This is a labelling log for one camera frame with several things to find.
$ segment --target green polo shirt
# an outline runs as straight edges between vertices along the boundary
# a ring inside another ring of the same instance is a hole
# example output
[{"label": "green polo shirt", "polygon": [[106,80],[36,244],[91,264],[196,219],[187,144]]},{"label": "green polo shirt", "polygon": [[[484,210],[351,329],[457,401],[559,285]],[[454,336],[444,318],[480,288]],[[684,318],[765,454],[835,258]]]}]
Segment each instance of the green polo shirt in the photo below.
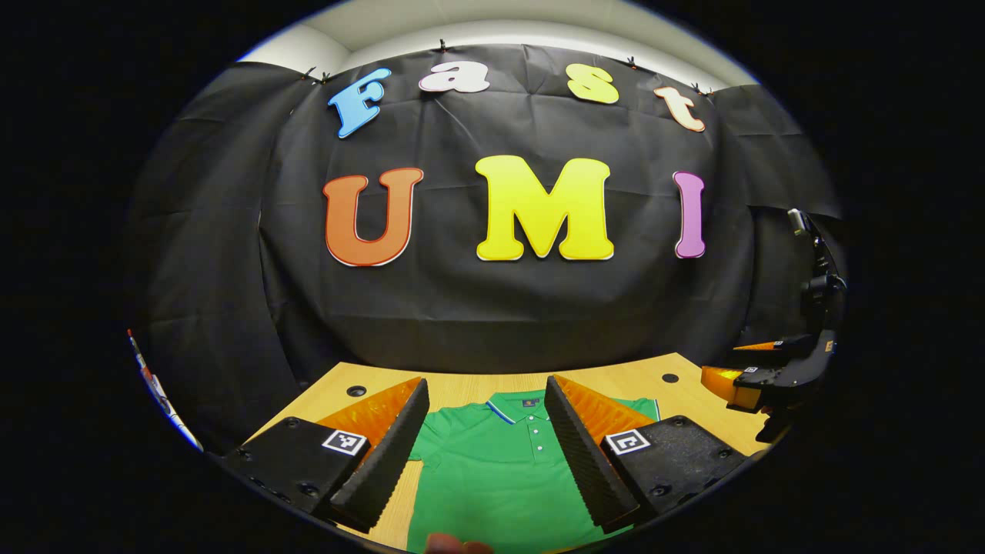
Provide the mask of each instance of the green polo shirt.
[{"label": "green polo shirt", "polygon": [[[618,400],[660,420],[656,400]],[[578,493],[544,407],[544,391],[494,394],[485,404],[429,413],[411,451],[423,460],[407,550],[427,536],[477,540],[496,554],[538,554],[608,535]]]}]

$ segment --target wooden table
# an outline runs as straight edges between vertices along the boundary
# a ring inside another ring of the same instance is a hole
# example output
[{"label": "wooden table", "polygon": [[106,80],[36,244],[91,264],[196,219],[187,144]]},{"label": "wooden table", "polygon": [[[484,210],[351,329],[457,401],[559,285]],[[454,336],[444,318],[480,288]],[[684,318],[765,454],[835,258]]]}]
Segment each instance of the wooden table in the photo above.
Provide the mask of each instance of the wooden table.
[{"label": "wooden table", "polygon": [[[343,363],[332,368],[253,436],[286,417],[318,421],[365,398],[346,394],[349,387],[357,384],[364,386],[366,395],[370,395],[408,379],[424,377],[427,379],[430,399],[429,411],[435,412],[445,407],[486,402],[497,392],[542,390],[546,386],[547,377],[554,373],[612,398],[656,398],[662,419],[675,415],[687,416],[745,455],[768,447],[755,441],[755,435],[762,429],[766,416],[726,409],[725,400],[715,396],[701,384],[701,368],[678,354],[586,370],[506,375],[432,374]],[[677,376],[678,380],[664,381],[666,374]],[[369,533],[360,533],[341,525],[339,528],[387,546],[404,549],[407,546],[407,531],[414,512],[418,479],[423,466],[421,461],[407,462],[379,523]]]}]

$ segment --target shirt collar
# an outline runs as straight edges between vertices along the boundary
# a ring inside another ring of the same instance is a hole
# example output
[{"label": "shirt collar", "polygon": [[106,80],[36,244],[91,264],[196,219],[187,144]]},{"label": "shirt collar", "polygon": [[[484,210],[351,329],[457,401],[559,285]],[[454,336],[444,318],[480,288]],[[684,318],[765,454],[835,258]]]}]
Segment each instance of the shirt collar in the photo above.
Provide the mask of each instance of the shirt collar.
[{"label": "shirt collar", "polygon": [[[533,408],[524,408],[523,401],[537,399],[537,404]],[[536,419],[550,421],[548,409],[544,406],[544,391],[528,390],[523,392],[497,392],[486,405],[506,423],[514,423],[534,416]]]}]

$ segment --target finger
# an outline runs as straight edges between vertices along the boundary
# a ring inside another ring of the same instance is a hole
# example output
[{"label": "finger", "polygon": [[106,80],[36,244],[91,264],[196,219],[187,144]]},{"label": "finger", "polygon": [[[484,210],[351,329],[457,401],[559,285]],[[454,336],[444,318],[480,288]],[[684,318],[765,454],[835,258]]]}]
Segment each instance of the finger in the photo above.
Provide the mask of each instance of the finger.
[{"label": "finger", "polygon": [[427,536],[424,554],[464,554],[462,542],[450,534],[431,533]]},{"label": "finger", "polygon": [[485,542],[470,541],[465,543],[465,554],[493,554],[493,548]]}]

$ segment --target black fabric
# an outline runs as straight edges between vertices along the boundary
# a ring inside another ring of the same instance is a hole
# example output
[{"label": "black fabric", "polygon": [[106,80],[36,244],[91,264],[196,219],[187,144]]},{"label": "black fabric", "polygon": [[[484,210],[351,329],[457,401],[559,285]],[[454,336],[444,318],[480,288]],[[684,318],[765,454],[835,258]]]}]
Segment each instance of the black fabric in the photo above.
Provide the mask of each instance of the black fabric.
[{"label": "black fabric", "polygon": [[[491,86],[418,88],[431,67],[458,59],[486,64]],[[620,99],[574,97],[570,63],[608,71]],[[379,67],[393,72],[380,81],[380,114],[338,139],[328,100]],[[675,121],[653,94],[665,86],[694,102],[704,132]],[[564,260],[558,240],[540,259],[517,224],[522,258],[480,260],[487,183],[475,164],[495,155],[523,158],[547,189],[573,158],[607,164],[614,257]],[[425,177],[403,254],[380,267],[335,260],[324,184],[368,178],[358,230],[372,239],[386,224],[378,178],[408,167]],[[705,183],[698,259],[674,254],[674,172]],[[494,374],[680,352],[702,364],[737,341],[796,332],[796,287],[810,267],[783,212],[841,217],[817,156],[761,87],[703,97],[616,60],[525,45],[422,51],[325,85],[235,64],[165,134],[137,188],[135,334],[189,429],[219,451],[340,361]]]}]

